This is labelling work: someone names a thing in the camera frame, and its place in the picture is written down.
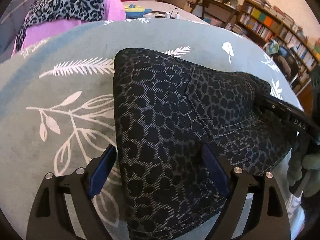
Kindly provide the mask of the grey gloved hand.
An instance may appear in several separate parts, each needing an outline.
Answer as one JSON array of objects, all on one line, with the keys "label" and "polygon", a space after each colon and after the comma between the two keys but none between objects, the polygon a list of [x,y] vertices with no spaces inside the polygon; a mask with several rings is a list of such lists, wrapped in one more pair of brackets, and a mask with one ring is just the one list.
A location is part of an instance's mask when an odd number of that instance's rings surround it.
[{"label": "grey gloved hand", "polygon": [[310,177],[304,184],[303,196],[309,198],[319,191],[319,145],[299,134],[291,149],[287,170],[287,179],[292,193],[294,193],[292,188],[307,173]]}]

